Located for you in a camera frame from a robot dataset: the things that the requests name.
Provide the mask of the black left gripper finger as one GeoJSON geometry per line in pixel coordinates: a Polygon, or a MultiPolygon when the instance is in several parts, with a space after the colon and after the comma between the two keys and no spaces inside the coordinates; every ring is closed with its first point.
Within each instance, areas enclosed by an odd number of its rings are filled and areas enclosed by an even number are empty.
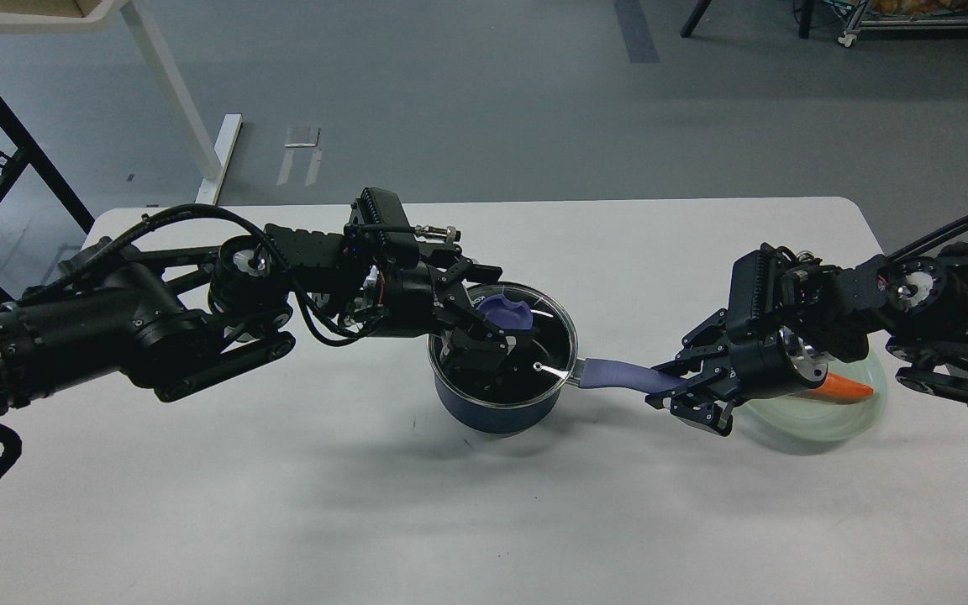
{"type": "Polygon", "coordinates": [[[511,353],[506,336],[484,315],[440,322],[440,368],[446,374],[492,374],[511,353]]]}
{"type": "Polygon", "coordinates": [[[497,283],[503,268],[464,256],[434,260],[434,315],[481,315],[474,307],[467,284],[497,283]]]}

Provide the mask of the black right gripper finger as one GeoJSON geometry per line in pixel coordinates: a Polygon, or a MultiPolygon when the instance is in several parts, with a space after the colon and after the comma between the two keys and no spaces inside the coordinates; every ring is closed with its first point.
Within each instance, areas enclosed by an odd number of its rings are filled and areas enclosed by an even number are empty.
{"type": "Polygon", "coordinates": [[[709,318],[685,334],[682,348],[673,359],[653,366],[653,371],[675,376],[688,383],[737,381],[731,360],[731,341],[726,332],[729,311],[716,310],[709,318]]]}
{"type": "Polygon", "coordinates": [[[720,403],[710,395],[698,393],[687,386],[687,379],[664,376],[663,387],[645,396],[645,402],[657,410],[668,411],[692,428],[727,437],[733,432],[731,403],[720,403]]]}

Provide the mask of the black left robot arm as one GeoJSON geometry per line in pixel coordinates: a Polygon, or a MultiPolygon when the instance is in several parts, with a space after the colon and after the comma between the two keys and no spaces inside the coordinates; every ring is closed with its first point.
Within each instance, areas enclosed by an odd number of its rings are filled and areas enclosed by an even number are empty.
{"type": "MultiPolygon", "coordinates": [[[[446,338],[495,371],[530,327],[474,307],[473,284],[501,269],[462,253],[460,231],[413,226],[388,192],[366,189],[338,233],[258,227],[227,209],[182,204],[70,258],[59,279],[0,305],[0,418],[119,372],[174,402],[280,360],[293,311],[313,337],[446,338]]],[[[0,421],[0,480],[22,440],[0,421]]]]}

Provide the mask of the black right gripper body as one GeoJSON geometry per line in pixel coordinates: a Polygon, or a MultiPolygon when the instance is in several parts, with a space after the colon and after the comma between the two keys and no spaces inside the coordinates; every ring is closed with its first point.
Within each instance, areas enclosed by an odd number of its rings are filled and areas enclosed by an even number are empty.
{"type": "Polygon", "coordinates": [[[829,375],[829,354],[819,352],[790,329],[764,337],[731,336],[729,364],[736,380],[735,402],[760,401],[821,387],[829,375]]]}

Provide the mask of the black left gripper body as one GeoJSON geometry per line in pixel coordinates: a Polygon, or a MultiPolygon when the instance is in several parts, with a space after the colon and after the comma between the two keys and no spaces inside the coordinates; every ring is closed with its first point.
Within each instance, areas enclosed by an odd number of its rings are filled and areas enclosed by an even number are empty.
{"type": "Polygon", "coordinates": [[[442,309],[461,300],[461,285],[438,267],[418,263],[414,268],[383,266],[376,269],[379,318],[368,323],[366,336],[415,338],[440,334],[452,315],[442,309]]]}

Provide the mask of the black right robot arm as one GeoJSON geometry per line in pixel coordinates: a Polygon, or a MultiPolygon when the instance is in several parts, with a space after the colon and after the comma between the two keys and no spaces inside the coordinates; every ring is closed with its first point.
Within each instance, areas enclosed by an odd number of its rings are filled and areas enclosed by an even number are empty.
{"type": "Polygon", "coordinates": [[[853,268],[763,244],[734,262],[729,305],[657,366],[664,386],[645,401],[727,436],[734,408],[821,387],[831,360],[864,360],[884,332],[900,384],[968,403],[967,231],[968,215],[853,268]]]}

